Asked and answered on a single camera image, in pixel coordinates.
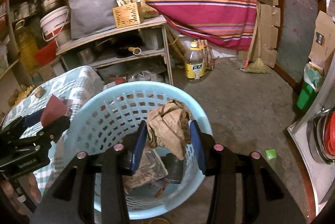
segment gray floor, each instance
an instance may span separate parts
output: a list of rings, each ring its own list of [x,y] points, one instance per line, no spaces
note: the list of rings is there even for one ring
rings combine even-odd
[[[205,110],[217,143],[242,154],[257,150],[263,157],[265,150],[276,150],[277,158],[269,163],[307,219],[307,196],[285,131],[296,119],[292,88],[274,71],[246,74],[234,69],[227,59],[222,59],[200,83],[187,84],[182,74],[182,70],[174,71],[175,86],[189,93]],[[213,182],[213,178],[205,179],[185,203],[162,217],[172,224],[205,224]]]

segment crumpled brown paper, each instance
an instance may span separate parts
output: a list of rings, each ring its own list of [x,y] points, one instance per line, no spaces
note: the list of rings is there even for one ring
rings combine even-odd
[[[189,120],[193,120],[190,110],[176,99],[153,109],[147,119],[149,146],[166,147],[179,160],[183,160],[186,154],[185,146],[191,143]]]

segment broom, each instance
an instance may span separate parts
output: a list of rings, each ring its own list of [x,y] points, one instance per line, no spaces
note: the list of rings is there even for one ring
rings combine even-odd
[[[258,31],[258,58],[255,62],[253,62],[251,65],[247,66],[245,68],[245,72],[246,73],[254,73],[254,74],[266,74],[266,73],[270,73],[271,70],[270,68],[265,65],[261,59],[261,49],[262,49],[262,40],[261,40],[261,29],[258,28],[258,24],[259,23],[259,10],[257,8],[257,19],[256,19],[256,23],[255,23],[255,29],[257,29]],[[252,45],[254,44],[255,38],[254,35],[256,37],[256,33],[254,32],[253,37],[252,37]]]

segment blue plastic basket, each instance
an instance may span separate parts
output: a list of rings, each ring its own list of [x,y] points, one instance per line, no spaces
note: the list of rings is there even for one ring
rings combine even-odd
[[[178,99],[185,103],[201,131],[212,135],[204,110],[189,94],[160,82],[130,82],[101,92],[81,108],[64,139],[65,164],[79,151],[96,154],[121,143],[125,135],[137,130],[140,121],[146,120],[152,109],[165,104],[169,99]],[[157,152],[163,156],[168,151],[157,148]],[[181,205],[196,191],[204,175],[198,168],[192,145],[186,146],[186,152],[186,168],[181,184],[169,184],[158,198],[154,198],[150,186],[135,188],[126,196],[130,219],[164,214]],[[94,208],[98,211],[101,211],[100,178],[97,174]]]

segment bottle label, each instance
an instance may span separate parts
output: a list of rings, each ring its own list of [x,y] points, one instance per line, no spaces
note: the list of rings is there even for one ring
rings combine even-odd
[[[185,75],[189,79],[199,79],[205,73],[204,63],[200,64],[185,64]]]

